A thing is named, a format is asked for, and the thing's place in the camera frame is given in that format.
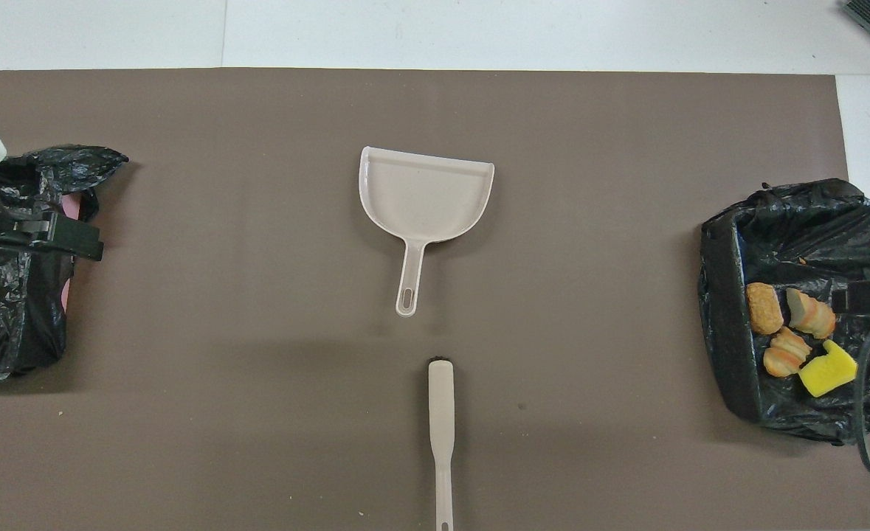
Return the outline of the pale torn bread piece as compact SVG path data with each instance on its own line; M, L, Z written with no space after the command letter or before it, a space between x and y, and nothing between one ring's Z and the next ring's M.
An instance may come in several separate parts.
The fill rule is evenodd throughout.
M788 327L815 339L828 339L836 326L836 315L825 302L788 287L786 300L790 310Z

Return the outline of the curved green yellow sponge piece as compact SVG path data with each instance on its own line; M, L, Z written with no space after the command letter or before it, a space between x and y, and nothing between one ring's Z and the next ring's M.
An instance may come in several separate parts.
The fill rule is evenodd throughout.
M857 375L857 361L839 344L827 339L822 346L825 353L813 357L798 373L803 387L814 398L853 382Z

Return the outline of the striped croissant piece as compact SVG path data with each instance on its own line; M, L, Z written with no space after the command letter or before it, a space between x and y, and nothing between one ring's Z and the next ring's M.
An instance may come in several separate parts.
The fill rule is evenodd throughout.
M810 353L812 347L801 336L783 326L771 338L762 354L763 367L771 376L786 378L798 373Z

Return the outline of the brown bread roll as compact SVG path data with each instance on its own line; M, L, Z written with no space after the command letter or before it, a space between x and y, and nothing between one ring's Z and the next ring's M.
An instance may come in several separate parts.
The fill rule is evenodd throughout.
M751 330L759 335L775 335L784 325L784 316L775 287L764 282L745 286Z

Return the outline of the beige plastic dustpan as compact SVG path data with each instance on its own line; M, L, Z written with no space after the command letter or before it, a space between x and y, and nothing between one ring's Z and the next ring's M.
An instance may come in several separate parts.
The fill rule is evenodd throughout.
M427 246L468 232L484 215L495 175L489 162L364 147L358 189L368 218L405 245L395 309L417 310Z

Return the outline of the beige hand brush black bristles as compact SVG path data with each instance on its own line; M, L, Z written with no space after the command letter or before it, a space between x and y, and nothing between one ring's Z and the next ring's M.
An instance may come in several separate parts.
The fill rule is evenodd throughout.
M428 365L429 434L435 466L437 531L454 531L452 457L455 449L454 364L445 358Z

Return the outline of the pink bin with black bag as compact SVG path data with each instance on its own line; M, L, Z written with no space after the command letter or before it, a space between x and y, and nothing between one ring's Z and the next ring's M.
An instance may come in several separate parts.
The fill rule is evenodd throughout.
M95 188L128 163L108 147L59 145L0 162L0 196L17 215L57 212L89 225ZM0 251L0 381L66 353L66 290L82 258Z

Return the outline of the bin lined with black bag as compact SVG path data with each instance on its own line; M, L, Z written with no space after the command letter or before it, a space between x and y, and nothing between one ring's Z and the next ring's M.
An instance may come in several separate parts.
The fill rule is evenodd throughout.
M727 407L739 419L789 436L852 444L854 386L816 398L799 377L763 367L768 336L753 332L745 287L789 287L833 305L851 282L870 281L870 198L830 178L772 187L701 226L698 302L705 348Z

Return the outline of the brown table mat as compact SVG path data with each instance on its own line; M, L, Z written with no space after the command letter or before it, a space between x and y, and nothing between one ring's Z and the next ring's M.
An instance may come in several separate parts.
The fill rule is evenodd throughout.
M0 136L131 159L66 355L0 383L0 531L433 531L434 356L458 530L870 527L856 451L727 410L697 305L701 223L846 178L829 75L0 72ZM495 165L411 317L366 147Z

